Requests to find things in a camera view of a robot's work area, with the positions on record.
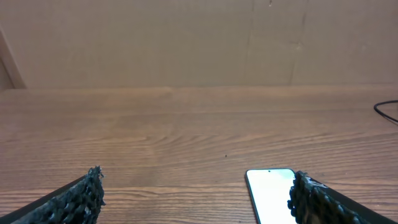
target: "brown wooden surface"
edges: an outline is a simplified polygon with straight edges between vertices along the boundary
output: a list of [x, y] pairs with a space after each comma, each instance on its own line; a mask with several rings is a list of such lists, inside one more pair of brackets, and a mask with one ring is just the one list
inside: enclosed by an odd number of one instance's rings
[[385, 85], [7, 90], [0, 215], [101, 165], [99, 223], [255, 223], [245, 171], [290, 167], [398, 221], [398, 126], [373, 111], [396, 98]]

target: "wire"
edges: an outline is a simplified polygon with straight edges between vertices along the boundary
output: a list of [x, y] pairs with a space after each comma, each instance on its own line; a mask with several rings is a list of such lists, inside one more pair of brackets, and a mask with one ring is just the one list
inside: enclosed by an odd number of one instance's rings
[[390, 119], [391, 121], [395, 121], [396, 123], [398, 123], [398, 119], [395, 119], [395, 118], [392, 118], [392, 117], [386, 115], [385, 113], [381, 112], [381, 111], [377, 108], [377, 107], [380, 106], [380, 105], [385, 105], [385, 104], [389, 104], [389, 103], [398, 103], [398, 100], [390, 100], [390, 101], [385, 101], [385, 102], [381, 102], [381, 103], [376, 103], [376, 104], [373, 106], [373, 109], [374, 109], [379, 115], [381, 115], [381, 116], [383, 116], [383, 117], [385, 117], [385, 118], [387, 118], [387, 119]]

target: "wooden tabletop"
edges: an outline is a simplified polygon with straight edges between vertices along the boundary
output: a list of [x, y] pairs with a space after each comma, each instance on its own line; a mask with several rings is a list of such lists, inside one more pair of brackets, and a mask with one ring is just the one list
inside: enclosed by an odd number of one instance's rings
[[398, 221], [398, 126], [373, 111], [397, 98], [389, 85], [8, 90], [0, 215], [101, 165], [99, 223], [255, 223], [245, 171], [289, 167]]

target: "black cord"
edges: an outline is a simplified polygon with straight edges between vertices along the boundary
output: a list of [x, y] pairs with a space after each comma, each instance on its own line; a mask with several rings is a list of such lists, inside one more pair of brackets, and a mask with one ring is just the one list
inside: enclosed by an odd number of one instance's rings
[[395, 121], [396, 123], [398, 123], [398, 119], [395, 119], [395, 118], [392, 118], [392, 117], [386, 115], [385, 113], [381, 112], [381, 111], [377, 108], [377, 107], [380, 106], [380, 105], [385, 105], [385, 104], [388, 104], [388, 103], [398, 103], [398, 100], [390, 100], [390, 101], [385, 101], [385, 102], [381, 102], [381, 103], [376, 103], [376, 104], [373, 106], [373, 109], [374, 109], [379, 115], [381, 115], [381, 116], [383, 116], [383, 117], [385, 117], [385, 118], [387, 118], [387, 119], [390, 119], [391, 121]]

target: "black cable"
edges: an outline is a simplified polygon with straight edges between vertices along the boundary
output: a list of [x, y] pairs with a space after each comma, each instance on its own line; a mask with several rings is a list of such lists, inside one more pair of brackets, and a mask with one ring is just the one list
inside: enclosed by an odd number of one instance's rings
[[373, 106], [373, 109], [374, 109], [379, 115], [381, 115], [381, 116], [383, 116], [383, 117], [385, 117], [385, 118], [387, 118], [387, 119], [390, 119], [391, 121], [395, 121], [396, 123], [398, 123], [398, 119], [395, 119], [395, 118], [392, 118], [392, 117], [386, 115], [385, 113], [381, 112], [381, 111], [377, 108], [377, 107], [380, 106], [380, 105], [385, 105], [385, 104], [389, 104], [389, 103], [398, 103], [398, 100], [390, 100], [390, 101], [385, 101], [385, 102], [381, 102], [381, 103], [376, 103], [376, 104]]

